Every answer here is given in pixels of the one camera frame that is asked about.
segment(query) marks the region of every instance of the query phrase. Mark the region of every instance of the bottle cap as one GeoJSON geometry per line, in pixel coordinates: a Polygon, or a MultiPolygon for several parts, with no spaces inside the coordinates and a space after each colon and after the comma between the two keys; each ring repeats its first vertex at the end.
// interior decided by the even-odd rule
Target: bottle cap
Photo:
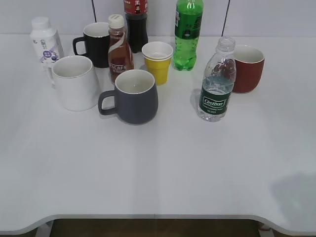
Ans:
{"type": "Polygon", "coordinates": [[[32,20],[32,27],[34,30],[45,30],[50,28],[51,25],[47,17],[36,17],[32,20]]]}
{"type": "Polygon", "coordinates": [[[112,29],[120,29],[124,27],[124,17],[122,15],[111,15],[109,16],[109,27],[112,29]]]}
{"type": "Polygon", "coordinates": [[[220,37],[216,49],[222,52],[233,52],[235,44],[235,40],[231,37],[220,37]]]}

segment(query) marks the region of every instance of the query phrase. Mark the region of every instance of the bottle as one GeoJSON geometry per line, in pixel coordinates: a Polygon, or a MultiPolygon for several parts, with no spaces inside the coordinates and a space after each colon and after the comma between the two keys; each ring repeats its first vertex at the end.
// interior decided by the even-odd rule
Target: bottle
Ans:
{"type": "Polygon", "coordinates": [[[196,63],[203,8],[203,0],[178,0],[177,2],[176,49],[173,57],[174,67],[177,70],[190,71],[196,63]]]}
{"type": "Polygon", "coordinates": [[[216,53],[205,68],[198,106],[198,115],[203,120],[217,122],[226,114],[236,80],[234,49],[233,38],[221,37],[216,53]]]}
{"type": "Polygon", "coordinates": [[[126,39],[126,29],[122,15],[109,17],[109,67],[114,83],[119,74],[134,69],[133,54],[126,39]]]}
{"type": "Polygon", "coordinates": [[[51,27],[47,17],[32,20],[33,30],[30,34],[35,52],[43,71],[51,68],[60,58],[64,57],[63,48],[57,30],[51,27]]]}
{"type": "Polygon", "coordinates": [[[147,5],[147,0],[124,1],[128,27],[127,40],[133,53],[141,52],[142,47],[148,43],[147,5]]]}

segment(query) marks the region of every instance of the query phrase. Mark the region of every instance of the black mug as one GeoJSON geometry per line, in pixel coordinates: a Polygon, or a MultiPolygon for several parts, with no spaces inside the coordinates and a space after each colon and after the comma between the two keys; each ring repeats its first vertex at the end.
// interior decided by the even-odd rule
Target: black mug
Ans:
{"type": "Polygon", "coordinates": [[[87,25],[83,30],[83,37],[74,39],[73,48],[75,55],[77,52],[76,44],[84,41],[86,53],[81,56],[88,57],[97,68],[108,68],[108,51],[110,45],[109,24],[97,22],[87,25]]]}
{"type": "Polygon", "coordinates": [[[115,89],[103,92],[98,102],[102,115],[118,114],[130,124],[143,124],[152,120],[158,110],[158,93],[154,76],[144,70],[129,70],[115,80],[115,89]],[[114,96],[115,107],[102,109],[105,98],[114,96]]]}

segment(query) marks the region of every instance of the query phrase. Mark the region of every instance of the white bottle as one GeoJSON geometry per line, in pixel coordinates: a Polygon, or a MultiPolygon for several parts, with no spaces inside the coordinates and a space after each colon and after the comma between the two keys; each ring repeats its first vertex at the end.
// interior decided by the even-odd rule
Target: white bottle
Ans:
{"type": "Polygon", "coordinates": [[[33,30],[30,34],[34,49],[44,71],[51,68],[60,58],[64,57],[63,48],[57,30],[51,27],[47,17],[32,20],[33,30]]]}

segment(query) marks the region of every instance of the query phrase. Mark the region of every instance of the wall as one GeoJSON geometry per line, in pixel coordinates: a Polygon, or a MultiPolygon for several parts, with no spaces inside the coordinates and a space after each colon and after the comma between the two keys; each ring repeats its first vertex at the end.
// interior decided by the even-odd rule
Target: wall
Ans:
{"type": "MultiPolygon", "coordinates": [[[[177,0],[148,0],[148,34],[174,35],[177,0]]],[[[203,36],[220,36],[228,0],[204,0],[203,36]]],[[[94,0],[98,21],[107,22],[111,14],[124,14],[123,0],[94,0]]],[[[29,34],[31,20],[47,16],[60,34],[80,35],[94,22],[91,0],[0,0],[0,34],[29,34]]]]}
{"type": "MultiPolygon", "coordinates": [[[[177,0],[148,0],[148,34],[174,35],[177,0]]],[[[220,36],[229,0],[204,0],[202,36],[220,36]]],[[[124,14],[123,0],[94,0],[98,21],[124,14]]],[[[224,35],[316,37],[316,0],[231,0],[224,35]]],[[[59,33],[81,35],[94,22],[91,0],[0,0],[0,34],[29,34],[47,16],[59,33]]]]}
{"type": "Polygon", "coordinates": [[[231,0],[224,35],[316,37],[316,0],[231,0]]]}

